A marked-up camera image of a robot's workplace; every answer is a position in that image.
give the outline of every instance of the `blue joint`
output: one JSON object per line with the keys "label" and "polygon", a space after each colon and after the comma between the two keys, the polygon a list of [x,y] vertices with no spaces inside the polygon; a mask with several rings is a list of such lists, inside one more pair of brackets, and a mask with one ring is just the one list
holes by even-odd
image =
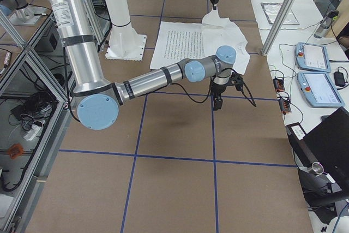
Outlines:
{"label": "blue joint", "polygon": [[113,98],[104,94],[89,95],[77,106],[77,116],[81,124],[94,130],[110,127],[116,121],[118,114],[118,104]]}
{"label": "blue joint", "polygon": [[11,9],[5,7],[4,5],[0,5],[0,10],[4,13],[5,16],[8,16],[12,13]]}
{"label": "blue joint", "polygon": [[191,61],[184,67],[185,76],[190,82],[199,82],[205,78],[205,67],[199,61]]}
{"label": "blue joint", "polygon": [[236,60],[236,50],[231,46],[220,46],[217,49],[216,56],[227,64],[234,64]]}

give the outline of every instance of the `white table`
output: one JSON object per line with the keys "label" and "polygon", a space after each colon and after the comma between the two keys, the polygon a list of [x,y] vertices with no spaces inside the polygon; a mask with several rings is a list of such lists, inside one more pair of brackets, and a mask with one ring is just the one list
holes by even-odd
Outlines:
{"label": "white table", "polygon": [[[256,16],[256,20],[258,23],[258,28],[260,29],[261,39],[264,42],[269,34],[269,30],[271,29],[271,25],[268,23],[267,18],[264,14],[264,11],[261,7],[261,3],[282,3],[283,0],[251,0],[252,6],[254,9],[254,13]],[[300,25],[298,26],[283,26],[282,29],[299,29],[299,28],[307,28],[311,25],[317,24],[322,20],[322,15],[319,10],[316,8],[314,2],[312,0],[295,0],[292,11],[298,19]],[[276,38],[275,43],[273,44],[267,58],[269,65],[273,65],[277,68],[277,70],[282,71],[285,76],[292,76],[292,70],[284,66],[281,62],[281,55],[279,51],[279,44],[289,44],[296,45],[298,42],[307,42],[311,44],[327,44],[334,42],[335,39],[330,38],[322,38],[316,39],[312,35],[316,30],[316,26],[309,27],[307,29],[299,29],[299,30],[281,30]],[[339,46],[339,44],[332,43],[326,45],[327,51],[329,54],[330,60],[347,60],[343,50]],[[296,56],[295,56],[295,47],[282,45],[282,52],[284,55],[284,63],[288,65],[290,68],[294,67]],[[349,63],[331,63],[332,72],[330,76],[333,80],[333,72],[336,71],[337,67],[342,66],[349,70]],[[296,66],[294,69],[296,72],[304,71],[299,70]],[[317,126],[321,119],[320,117],[323,115],[330,115],[336,109],[325,109],[325,108],[313,108],[310,107],[308,102],[303,97],[301,90],[298,85],[297,77],[293,78],[292,87],[291,87],[291,79],[285,79],[285,89],[288,94],[291,92],[291,102],[298,106],[304,114],[304,120],[302,122],[302,127],[306,132],[312,130],[315,126]],[[349,87],[347,89],[343,89],[339,91],[343,100],[346,103],[345,108],[349,110]],[[286,114],[285,117],[285,125],[291,124],[294,122],[300,122],[302,116],[300,112],[294,107],[291,106],[292,113]],[[309,216],[311,218],[311,222],[313,225],[314,232],[320,232],[321,228],[324,226],[318,217],[313,213],[309,212]],[[327,232],[332,232],[334,223],[336,218],[333,219],[328,226]],[[349,217],[341,218],[341,221],[336,229],[336,233],[347,233],[347,229],[349,228]]]}

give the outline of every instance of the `black monitor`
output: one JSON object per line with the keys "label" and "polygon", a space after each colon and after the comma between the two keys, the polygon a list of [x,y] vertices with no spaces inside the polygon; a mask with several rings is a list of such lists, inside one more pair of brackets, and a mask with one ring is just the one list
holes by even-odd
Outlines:
{"label": "black monitor", "polygon": [[340,107],[303,140],[325,172],[349,193],[349,112]]}

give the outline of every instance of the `blue frame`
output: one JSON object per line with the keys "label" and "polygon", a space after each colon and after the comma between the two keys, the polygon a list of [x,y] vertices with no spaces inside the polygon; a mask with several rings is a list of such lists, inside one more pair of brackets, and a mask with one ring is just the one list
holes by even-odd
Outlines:
{"label": "blue frame", "polygon": [[[319,46],[319,47],[322,48],[322,53],[323,53],[326,69],[315,68],[315,67],[310,67],[310,66],[306,65],[306,62],[305,62],[306,53],[304,52],[304,46],[305,45]],[[304,55],[302,57],[298,55],[299,51],[303,52]],[[310,70],[310,71],[321,71],[321,72],[327,72],[327,73],[331,72],[331,66],[330,66],[330,62],[329,62],[327,49],[323,45],[316,45],[316,44],[309,44],[309,43],[299,42],[297,44],[297,46],[296,46],[296,58],[297,58],[297,64],[298,64],[299,68],[301,68],[301,69]]]}
{"label": "blue frame", "polygon": [[[313,95],[313,92],[305,90],[306,87],[309,87],[309,84],[308,84],[308,81],[306,79],[305,74],[322,74],[322,75],[324,75],[328,84],[332,88],[333,93],[336,95],[336,98],[339,101],[339,103],[336,103],[336,104],[318,103]],[[342,97],[338,93],[337,88],[335,87],[335,85],[333,84],[331,78],[329,77],[329,75],[327,73],[325,73],[325,72],[299,72],[297,74],[297,80],[298,80],[298,83],[300,86],[300,90],[302,90],[306,100],[308,101],[308,103],[312,107],[334,107],[334,108],[337,108],[337,107],[345,106],[344,100],[342,99]]]}

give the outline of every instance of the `tablet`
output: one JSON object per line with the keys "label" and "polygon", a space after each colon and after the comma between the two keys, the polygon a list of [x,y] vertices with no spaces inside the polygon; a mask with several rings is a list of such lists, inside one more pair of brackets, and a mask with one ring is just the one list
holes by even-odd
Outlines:
{"label": "tablet", "polygon": [[324,72],[299,72],[298,83],[312,107],[345,106],[329,75]]}
{"label": "tablet", "polygon": [[329,57],[325,46],[299,42],[296,46],[299,68],[310,71],[331,72]]}

